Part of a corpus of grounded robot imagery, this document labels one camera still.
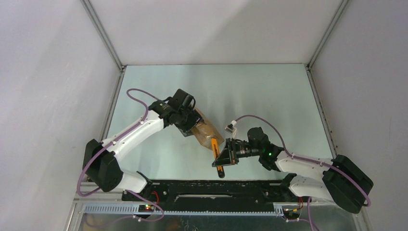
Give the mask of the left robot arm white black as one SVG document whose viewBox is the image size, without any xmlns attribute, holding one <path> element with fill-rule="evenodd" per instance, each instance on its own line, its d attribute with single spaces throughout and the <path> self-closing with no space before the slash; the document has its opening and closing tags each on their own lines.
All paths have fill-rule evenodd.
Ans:
<svg viewBox="0 0 408 231">
<path fill-rule="evenodd" d="M 83 174 L 97 185 L 98 190 L 132 191 L 140 200 L 151 197 L 149 179 L 139 171 L 128 171 L 122 161 L 139 144 L 168 126 L 176 126 L 184 136 L 204 120 L 192 106 L 173 108 L 162 100 L 145 106 L 145 113 L 121 132 L 103 141 L 90 140 L 85 149 Z"/>
</svg>

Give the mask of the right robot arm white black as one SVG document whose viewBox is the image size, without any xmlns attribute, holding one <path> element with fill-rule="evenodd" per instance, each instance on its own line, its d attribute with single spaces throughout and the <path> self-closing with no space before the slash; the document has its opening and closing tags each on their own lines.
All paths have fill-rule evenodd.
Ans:
<svg viewBox="0 0 408 231">
<path fill-rule="evenodd" d="M 247 138 L 226 139 L 212 166 L 232 166 L 241 158 L 257 156 L 265 169 L 287 173 L 280 187 L 280 196 L 285 201 L 306 196 L 321 198 L 353 214 L 369 206 L 368 195 L 374 183 L 348 157 L 327 159 L 288 154 L 283 147 L 270 142 L 261 127 L 249 129 Z"/>
</svg>

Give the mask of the left controller board with leds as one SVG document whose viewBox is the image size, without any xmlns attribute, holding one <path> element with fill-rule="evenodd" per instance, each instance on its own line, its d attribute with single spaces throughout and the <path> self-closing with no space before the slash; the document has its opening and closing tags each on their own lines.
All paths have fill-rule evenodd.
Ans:
<svg viewBox="0 0 408 231">
<path fill-rule="evenodd" d="M 149 204 L 141 204 L 138 207 L 139 213 L 152 213 L 155 211 L 155 206 Z"/>
</svg>

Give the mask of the left aluminium frame post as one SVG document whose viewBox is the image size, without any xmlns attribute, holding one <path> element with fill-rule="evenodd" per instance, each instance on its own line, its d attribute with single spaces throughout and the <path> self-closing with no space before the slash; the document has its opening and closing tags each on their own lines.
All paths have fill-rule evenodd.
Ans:
<svg viewBox="0 0 408 231">
<path fill-rule="evenodd" d="M 94 25 L 98 35 L 100 36 L 102 43 L 104 44 L 104 46 L 106 47 L 109 55 L 111 56 L 115 66 L 117 67 L 117 69 L 119 70 L 119 72 L 123 72 L 124 71 L 124 65 L 122 63 L 122 61 L 119 58 L 119 55 L 112 43 L 112 41 L 109 38 L 109 35 L 107 33 L 107 31 L 105 30 L 103 23 L 100 19 L 100 17 L 98 16 L 97 11 L 95 10 L 92 2 L 90 0 L 80 0 L 81 4 L 83 5 L 86 13 L 88 14 L 92 24 Z"/>
</svg>

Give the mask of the right aluminium frame post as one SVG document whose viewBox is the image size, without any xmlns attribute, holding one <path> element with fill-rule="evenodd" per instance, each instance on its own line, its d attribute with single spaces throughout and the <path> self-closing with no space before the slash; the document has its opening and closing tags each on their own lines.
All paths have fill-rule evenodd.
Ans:
<svg viewBox="0 0 408 231">
<path fill-rule="evenodd" d="M 327 41 L 329 40 L 332 32 L 336 28 L 338 22 L 340 21 L 341 17 L 343 16 L 344 12 L 346 11 L 346 8 L 348 7 L 350 0 L 341 0 L 340 4 L 336 8 L 336 11 L 334 12 L 334 15 L 332 16 L 327 28 L 325 29 L 323 36 L 321 37 L 320 41 L 318 42 L 318 45 L 316 46 L 315 50 L 312 53 L 311 58 L 309 59 L 307 63 L 308 69 L 311 69 L 313 65 L 316 63 L 321 51 L 325 47 Z"/>
</svg>

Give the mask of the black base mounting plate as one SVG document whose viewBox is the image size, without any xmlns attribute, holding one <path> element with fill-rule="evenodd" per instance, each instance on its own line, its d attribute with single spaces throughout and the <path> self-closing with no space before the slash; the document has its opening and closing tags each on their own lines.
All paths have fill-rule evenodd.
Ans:
<svg viewBox="0 0 408 231">
<path fill-rule="evenodd" d="M 281 180 L 153 180 L 140 195 L 168 212 L 273 212 L 275 203 L 307 202 Z"/>
</svg>

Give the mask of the right controller board with leds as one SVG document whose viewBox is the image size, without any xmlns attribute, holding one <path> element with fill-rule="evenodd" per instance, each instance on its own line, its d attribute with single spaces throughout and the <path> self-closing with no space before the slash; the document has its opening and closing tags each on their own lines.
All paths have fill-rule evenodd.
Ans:
<svg viewBox="0 0 408 231">
<path fill-rule="evenodd" d="M 286 221 L 298 221 L 301 216 L 302 209 L 296 208 L 296 209 L 288 209 L 285 208 L 283 209 L 283 216 L 282 218 Z"/>
</svg>

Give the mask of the controller board with leds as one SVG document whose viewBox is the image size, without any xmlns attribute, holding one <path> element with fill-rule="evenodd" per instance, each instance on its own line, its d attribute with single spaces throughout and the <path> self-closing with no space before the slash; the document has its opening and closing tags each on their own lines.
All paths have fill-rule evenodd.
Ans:
<svg viewBox="0 0 408 231">
<path fill-rule="evenodd" d="M 286 221 L 298 221 L 301 216 L 302 209 L 296 208 L 296 209 L 288 209 L 285 208 L 283 209 L 283 216 L 282 218 Z"/>
<path fill-rule="evenodd" d="M 155 206 L 149 204 L 141 204 L 138 207 L 139 213 L 152 213 L 155 211 Z"/>
</svg>

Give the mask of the brown cardboard express box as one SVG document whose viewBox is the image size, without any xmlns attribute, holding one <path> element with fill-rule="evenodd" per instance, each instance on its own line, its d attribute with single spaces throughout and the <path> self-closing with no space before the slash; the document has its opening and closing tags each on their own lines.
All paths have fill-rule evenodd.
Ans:
<svg viewBox="0 0 408 231">
<path fill-rule="evenodd" d="M 212 150 L 211 140 L 213 138 L 216 139 L 217 144 L 222 144 L 225 139 L 199 109 L 196 109 L 196 111 L 202 117 L 202 119 L 191 129 L 191 132 L 201 146 Z"/>
</svg>

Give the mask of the aluminium frame post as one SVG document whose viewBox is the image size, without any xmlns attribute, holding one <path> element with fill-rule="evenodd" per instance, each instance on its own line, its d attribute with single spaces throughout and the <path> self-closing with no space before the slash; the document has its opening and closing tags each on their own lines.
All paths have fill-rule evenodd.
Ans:
<svg viewBox="0 0 408 231">
<path fill-rule="evenodd" d="M 329 40 L 332 32 L 336 28 L 338 22 L 340 21 L 341 17 L 343 16 L 344 12 L 346 11 L 346 8 L 348 7 L 350 0 L 341 0 L 340 4 L 336 8 L 336 11 L 334 12 L 334 15 L 332 16 L 327 28 L 325 29 L 323 36 L 321 37 L 320 41 L 318 42 L 318 45 L 316 46 L 315 50 L 312 53 L 311 58 L 309 59 L 307 63 L 308 69 L 311 69 L 313 65 L 316 63 L 321 51 L 325 47 L 327 41 Z"/>
<path fill-rule="evenodd" d="M 122 63 L 122 61 L 119 58 L 119 55 L 112 43 L 112 41 L 109 38 L 109 35 L 107 33 L 107 31 L 105 30 L 103 23 L 100 19 L 100 17 L 98 16 L 97 11 L 95 10 L 92 2 L 90 0 L 80 0 L 81 4 L 83 5 L 86 13 L 88 14 L 92 24 L 94 25 L 98 35 L 100 36 L 102 43 L 104 44 L 104 46 L 106 47 L 109 55 L 111 56 L 115 66 L 117 67 L 117 69 L 119 70 L 119 72 L 123 72 L 124 71 L 124 65 Z"/>
</svg>

